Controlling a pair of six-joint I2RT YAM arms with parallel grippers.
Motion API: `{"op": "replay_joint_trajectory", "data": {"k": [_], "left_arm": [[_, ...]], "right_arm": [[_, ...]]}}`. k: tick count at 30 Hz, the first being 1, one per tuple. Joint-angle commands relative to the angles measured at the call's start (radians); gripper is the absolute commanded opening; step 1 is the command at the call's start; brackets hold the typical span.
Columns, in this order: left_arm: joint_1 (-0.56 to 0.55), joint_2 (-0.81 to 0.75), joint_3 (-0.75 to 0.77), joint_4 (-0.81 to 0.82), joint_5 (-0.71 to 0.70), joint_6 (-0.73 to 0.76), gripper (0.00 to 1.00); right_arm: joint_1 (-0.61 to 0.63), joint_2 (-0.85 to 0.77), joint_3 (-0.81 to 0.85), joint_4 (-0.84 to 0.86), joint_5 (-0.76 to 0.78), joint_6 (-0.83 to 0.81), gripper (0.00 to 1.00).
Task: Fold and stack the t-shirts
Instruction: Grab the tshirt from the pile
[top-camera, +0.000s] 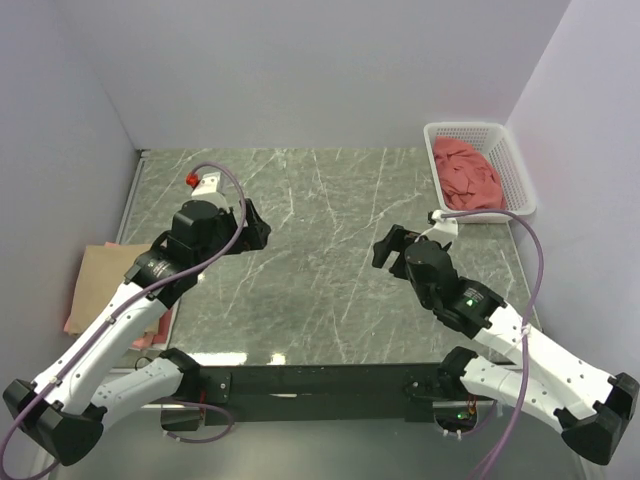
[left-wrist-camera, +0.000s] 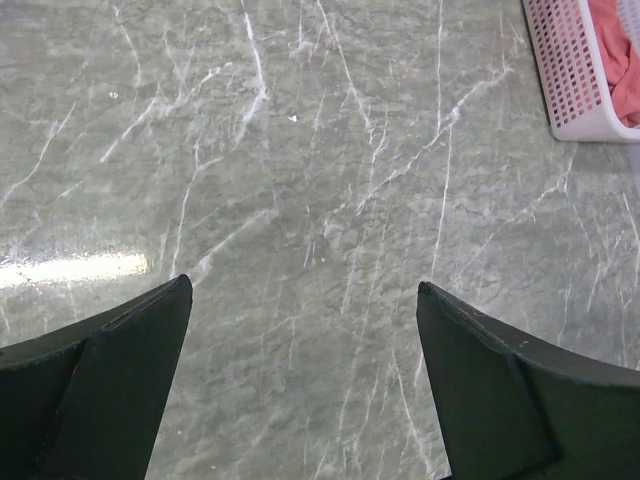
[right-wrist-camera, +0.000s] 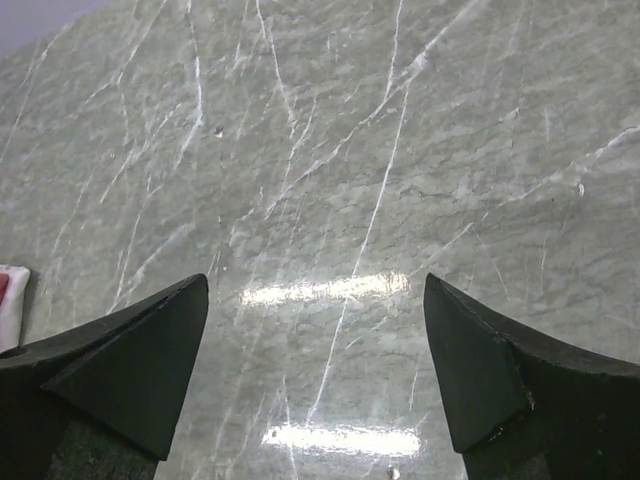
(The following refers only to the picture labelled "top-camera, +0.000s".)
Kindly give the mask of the red t shirt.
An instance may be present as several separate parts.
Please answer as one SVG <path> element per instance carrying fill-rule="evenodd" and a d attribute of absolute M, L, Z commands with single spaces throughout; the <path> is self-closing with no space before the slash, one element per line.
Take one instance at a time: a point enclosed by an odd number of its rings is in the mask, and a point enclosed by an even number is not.
<path fill-rule="evenodd" d="M 448 208 L 456 211 L 506 208 L 499 173 L 471 144 L 439 136 L 433 155 Z"/>

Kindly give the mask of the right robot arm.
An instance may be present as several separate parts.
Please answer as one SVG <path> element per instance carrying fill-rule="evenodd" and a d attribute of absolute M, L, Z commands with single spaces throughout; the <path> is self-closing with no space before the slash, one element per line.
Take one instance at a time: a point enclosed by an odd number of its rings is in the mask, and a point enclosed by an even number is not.
<path fill-rule="evenodd" d="M 609 464 L 634 416 L 638 381 L 590 365 L 525 324 L 489 287 L 460 276 L 448 253 L 456 236 L 456 227 L 432 226 L 419 234 L 395 225 L 373 245 L 373 267 L 383 268 L 396 253 L 389 271 L 410 282 L 424 309 L 515 366 L 501 367 L 457 347 L 440 365 L 442 393 L 452 399 L 469 393 L 519 407 L 558 432 L 582 458 Z"/>

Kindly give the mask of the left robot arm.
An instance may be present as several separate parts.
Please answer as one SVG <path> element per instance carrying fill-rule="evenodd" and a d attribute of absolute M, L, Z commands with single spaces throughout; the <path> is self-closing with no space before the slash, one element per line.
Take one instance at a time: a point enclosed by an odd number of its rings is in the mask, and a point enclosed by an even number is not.
<path fill-rule="evenodd" d="M 140 370 L 107 383 L 114 363 L 223 255 L 262 250 L 270 226 L 250 200 L 241 215 L 207 200 L 190 200 L 126 272 L 112 299 L 70 349 L 33 381 L 16 379 L 3 393 L 21 430 L 56 465 L 83 459 L 103 432 L 144 404 L 163 398 L 186 402 L 200 395 L 200 365 L 171 348 Z"/>

